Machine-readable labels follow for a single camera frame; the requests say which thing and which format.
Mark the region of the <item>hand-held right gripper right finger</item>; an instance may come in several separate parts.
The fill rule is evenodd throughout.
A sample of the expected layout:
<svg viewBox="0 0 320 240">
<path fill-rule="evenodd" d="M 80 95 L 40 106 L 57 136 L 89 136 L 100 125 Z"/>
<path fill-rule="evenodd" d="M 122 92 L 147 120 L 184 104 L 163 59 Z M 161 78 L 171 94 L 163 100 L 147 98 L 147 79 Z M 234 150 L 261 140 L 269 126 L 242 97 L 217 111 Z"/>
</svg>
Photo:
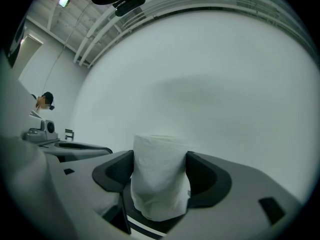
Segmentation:
<svg viewBox="0 0 320 240">
<path fill-rule="evenodd" d="M 301 203 L 262 171 L 189 151 L 187 213 L 168 240 L 272 240 L 301 210 Z"/>
</svg>

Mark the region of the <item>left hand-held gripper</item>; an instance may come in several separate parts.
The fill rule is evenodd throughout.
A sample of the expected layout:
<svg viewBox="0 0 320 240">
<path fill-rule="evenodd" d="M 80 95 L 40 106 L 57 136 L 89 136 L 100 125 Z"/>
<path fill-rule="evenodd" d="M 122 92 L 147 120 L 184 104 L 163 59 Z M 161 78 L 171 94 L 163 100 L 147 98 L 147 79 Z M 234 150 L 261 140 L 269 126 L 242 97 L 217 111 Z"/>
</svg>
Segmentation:
<svg viewBox="0 0 320 240">
<path fill-rule="evenodd" d="M 22 139 L 34 144 L 40 144 L 58 140 L 55 124 L 51 120 L 40 117 L 35 111 L 31 111 L 22 130 Z M 73 162 L 96 158 L 112 154 L 113 151 L 104 146 L 79 142 L 49 143 L 40 146 L 46 154 L 58 158 L 59 162 Z"/>
</svg>

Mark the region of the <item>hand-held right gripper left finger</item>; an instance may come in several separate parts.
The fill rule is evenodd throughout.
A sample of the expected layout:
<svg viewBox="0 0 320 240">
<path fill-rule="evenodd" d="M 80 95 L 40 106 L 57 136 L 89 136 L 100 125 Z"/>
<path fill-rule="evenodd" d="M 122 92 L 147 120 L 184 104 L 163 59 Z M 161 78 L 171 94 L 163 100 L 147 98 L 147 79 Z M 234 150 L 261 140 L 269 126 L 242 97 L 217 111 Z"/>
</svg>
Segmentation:
<svg viewBox="0 0 320 240">
<path fill-rule="evenodd" d="M 47 154 L 50 166 L 76 197 L 80 197 L 105 221 L 130 234 L 124 190 L 134 170 L 134 152 L 121 151 L 87 159 L 65 161 Z"/>
</svg>

